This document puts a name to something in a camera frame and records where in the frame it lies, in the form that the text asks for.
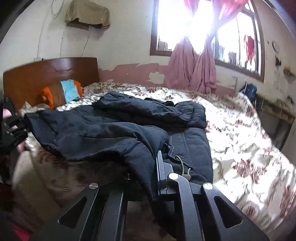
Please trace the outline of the person left hand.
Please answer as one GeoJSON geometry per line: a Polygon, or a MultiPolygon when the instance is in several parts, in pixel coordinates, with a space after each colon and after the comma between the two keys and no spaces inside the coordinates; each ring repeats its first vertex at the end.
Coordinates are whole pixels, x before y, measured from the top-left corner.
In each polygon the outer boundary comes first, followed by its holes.
{"type": "Polygon", "coordinates": [[[28,128],[23,117],[12,115],[8,109],[3,110],[1,122],[1,152],[10,153],[28,137],[28,128]]]}

